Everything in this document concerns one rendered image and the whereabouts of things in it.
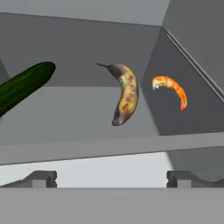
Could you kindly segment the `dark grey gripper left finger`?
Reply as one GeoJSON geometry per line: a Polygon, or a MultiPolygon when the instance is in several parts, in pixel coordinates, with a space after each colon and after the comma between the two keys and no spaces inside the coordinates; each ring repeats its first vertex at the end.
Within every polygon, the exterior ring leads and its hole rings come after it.
{"type": "Polygon", "coordinates": [[[56,171],[33,171],[27,177],[2,185],[2,188],[56,188],[56,171]]]}

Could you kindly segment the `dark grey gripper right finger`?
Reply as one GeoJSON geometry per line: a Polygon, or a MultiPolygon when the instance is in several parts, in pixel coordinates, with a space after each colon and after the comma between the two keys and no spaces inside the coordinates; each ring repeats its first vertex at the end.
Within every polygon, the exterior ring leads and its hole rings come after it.
{"type": "Polygon", "coordinates": [[[168,171],[167,177],[167,187],[222,187],[224,188],[224,179],[217,181],[208,181],[198,178],[190,171],[168,171]]]}

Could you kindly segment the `orange shrimp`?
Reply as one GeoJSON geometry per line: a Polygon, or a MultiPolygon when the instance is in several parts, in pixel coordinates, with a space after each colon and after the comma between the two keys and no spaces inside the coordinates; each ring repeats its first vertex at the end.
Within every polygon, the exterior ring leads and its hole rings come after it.
{"type": "Polygon", "coordinates": [[[171,77],[165,75],[158,75],[152,78],[152,89],[170,88],[176,92],[180,99],[180,110],[184,111],[187,107],[187,95],[186,91],[171,77]]]}

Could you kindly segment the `dark green cucumber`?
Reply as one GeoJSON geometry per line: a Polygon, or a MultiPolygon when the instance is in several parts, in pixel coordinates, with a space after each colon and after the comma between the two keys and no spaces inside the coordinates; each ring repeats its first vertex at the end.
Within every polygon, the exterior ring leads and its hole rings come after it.
{"type": "Polygon", "coordinates": [[[22,100],[43,87],[53,76],[56,65],[51,61],[39,62],[0,85],[0,117],[22,100]]]}

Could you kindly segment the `brown spotted yellow banana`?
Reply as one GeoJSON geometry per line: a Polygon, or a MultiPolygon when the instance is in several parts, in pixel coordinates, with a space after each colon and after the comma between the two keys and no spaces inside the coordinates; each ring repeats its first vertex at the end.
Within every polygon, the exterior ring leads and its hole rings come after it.
{"type": "Polygon", "coordinates": [[[105,65],[97,62],[97,65],[106,67],[120,85],[121,95],[111,124],[113,126],[123,125],[133,116],[137,108],[139,100],[137,77],[130,68],[123,64],[105,65]]]}

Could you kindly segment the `grey fridge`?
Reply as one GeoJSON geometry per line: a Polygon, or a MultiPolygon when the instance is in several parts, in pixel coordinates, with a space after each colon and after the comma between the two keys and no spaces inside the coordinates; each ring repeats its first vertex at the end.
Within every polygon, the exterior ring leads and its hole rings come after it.
{"type": "Polygon", "coordinates": [[[0,117],[0,165],[165,153],[173,168],[224,179],[224,91],[171,30],[143,24],[0,12],[0,82],[40,61],[56,65],[37,92],[0,117]],[[121,88],[138,81],[133,116],[113,126],[121,88]],[[174,79],[187,107],[152,78],[174,79]]]}

